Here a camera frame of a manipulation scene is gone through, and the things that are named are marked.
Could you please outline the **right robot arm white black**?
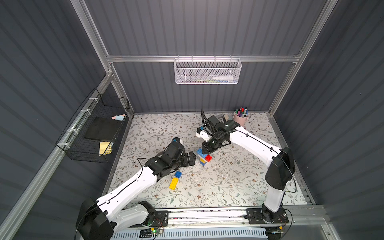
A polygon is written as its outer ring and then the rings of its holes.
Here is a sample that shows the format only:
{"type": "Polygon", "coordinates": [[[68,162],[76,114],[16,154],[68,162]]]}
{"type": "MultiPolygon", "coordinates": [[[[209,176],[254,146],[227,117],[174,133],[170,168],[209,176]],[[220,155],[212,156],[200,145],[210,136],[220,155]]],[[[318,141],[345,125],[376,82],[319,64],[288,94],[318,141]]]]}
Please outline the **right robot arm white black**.
{"type": "Polygon", "coordinates": [[[210,155],[225,146],[224,142],[236,144],[260,160],[267,166],[265,175],[268,183],[266,199],[262,205],[265,217],[271,217],[280,212],[283,207],[285,188],[294,177],[296,171],[292,151],[285,147],[280,149],[255,135],[233,120],[220,121],[217,117],[207,118],[201,110],[202,126],[197,129],[197,135],[204,141],[202,153],[210,155]]]}

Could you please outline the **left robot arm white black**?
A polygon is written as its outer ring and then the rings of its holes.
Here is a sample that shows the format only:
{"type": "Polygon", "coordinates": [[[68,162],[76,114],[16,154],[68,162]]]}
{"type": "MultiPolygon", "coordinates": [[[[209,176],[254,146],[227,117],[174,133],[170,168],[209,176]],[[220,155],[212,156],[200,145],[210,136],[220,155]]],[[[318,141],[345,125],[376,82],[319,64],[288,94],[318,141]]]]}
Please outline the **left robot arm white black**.
{"type": "Polygon", "coordinates": [[[115,233],[136,225],[150,225],[155,208],[142,201],[132,208],[127,204],[163,177],[196,163],[196,155],[186,152],[182,140],[172,139],[164,151],[146,159],[140,170],[112,192],[96,200],[86,199],[80,208],[75,235],[84,240],[109,240],[115,233]]]}

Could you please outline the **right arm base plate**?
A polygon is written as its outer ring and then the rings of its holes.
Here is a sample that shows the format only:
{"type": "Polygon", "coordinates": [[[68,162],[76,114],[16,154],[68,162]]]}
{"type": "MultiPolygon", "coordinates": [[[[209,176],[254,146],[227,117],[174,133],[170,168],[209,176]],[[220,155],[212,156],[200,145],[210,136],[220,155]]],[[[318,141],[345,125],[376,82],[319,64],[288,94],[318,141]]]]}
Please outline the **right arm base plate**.
{"type": "Polygon", "coordinates": [[[286,225],[290,222],[286,210],[279,208],[277,212],[272,212],[267,208],[248,208],[246,209],[245,219],[249,224],[280,224],[286,225]]]}

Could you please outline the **long yellow lego brick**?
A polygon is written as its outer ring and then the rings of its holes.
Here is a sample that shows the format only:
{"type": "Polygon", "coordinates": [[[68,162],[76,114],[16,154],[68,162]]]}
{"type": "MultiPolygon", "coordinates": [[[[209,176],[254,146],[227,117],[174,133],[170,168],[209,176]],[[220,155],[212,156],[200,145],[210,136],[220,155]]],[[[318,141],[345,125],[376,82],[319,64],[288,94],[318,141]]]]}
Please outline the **long yellow lego brick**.
{"type": "Polygon", "coordinates": [[[175,190],[176,187],[177,187],[178,182],[179,182],[179,178],[173,177],[173,179],[172,179],[172,181],[170,183],[169,189],[175,190]]]}

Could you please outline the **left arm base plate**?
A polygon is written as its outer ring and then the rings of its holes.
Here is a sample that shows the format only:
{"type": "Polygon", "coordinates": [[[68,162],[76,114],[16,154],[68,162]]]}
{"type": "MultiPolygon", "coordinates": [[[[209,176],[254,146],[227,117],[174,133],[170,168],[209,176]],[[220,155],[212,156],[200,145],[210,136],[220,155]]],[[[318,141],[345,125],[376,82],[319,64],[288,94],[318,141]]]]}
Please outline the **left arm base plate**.
{"type": "Polygon", "coordinates": [[[161,225],[166,227],[168,225],[169,211],[155,211],[150,213],[142,224],[130,226],[130,228],[151,227],[157,228],[161,225]]]}

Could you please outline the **red lego brick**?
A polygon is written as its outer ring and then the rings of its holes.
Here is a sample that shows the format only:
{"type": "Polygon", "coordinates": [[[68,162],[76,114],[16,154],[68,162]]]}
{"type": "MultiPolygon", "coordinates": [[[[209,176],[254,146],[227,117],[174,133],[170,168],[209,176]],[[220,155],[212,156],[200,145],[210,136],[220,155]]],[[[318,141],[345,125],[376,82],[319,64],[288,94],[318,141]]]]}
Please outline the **red lego brick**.
{"type": "Polygon", "coordinates": [[[212,156],[211,155],[206,155],[205,156],[205,160],[207,161],[207,162],[210,162],[211,160],[212,160],[212,156]]]}

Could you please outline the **dark blue square lego brick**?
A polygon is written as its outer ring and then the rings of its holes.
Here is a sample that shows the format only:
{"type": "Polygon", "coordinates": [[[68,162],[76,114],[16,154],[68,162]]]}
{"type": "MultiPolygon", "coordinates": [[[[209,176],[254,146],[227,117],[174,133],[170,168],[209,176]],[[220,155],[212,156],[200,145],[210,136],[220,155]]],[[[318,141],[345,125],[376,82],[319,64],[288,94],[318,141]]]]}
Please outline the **dark blue square lego brick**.
{"type": "Polygon", "coordinates": [[[181,176],[182,176],[182,173],[180,171],[176,171],[175,177],[179,179],[181,176]]]}

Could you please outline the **light blue long lego brick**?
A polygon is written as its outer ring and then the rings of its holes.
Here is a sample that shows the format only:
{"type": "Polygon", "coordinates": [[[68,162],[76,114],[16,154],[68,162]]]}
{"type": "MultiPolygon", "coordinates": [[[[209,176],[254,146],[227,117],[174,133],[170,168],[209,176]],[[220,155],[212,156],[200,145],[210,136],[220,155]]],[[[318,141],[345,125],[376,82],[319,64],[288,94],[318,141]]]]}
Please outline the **light blue long lego brick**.
{"type": "Polygon", "coordinates": [[[205,159],[208,154],[203,154],[203,151],[201,148],[197,150],[197,154],[202,158],[205,159]]]}

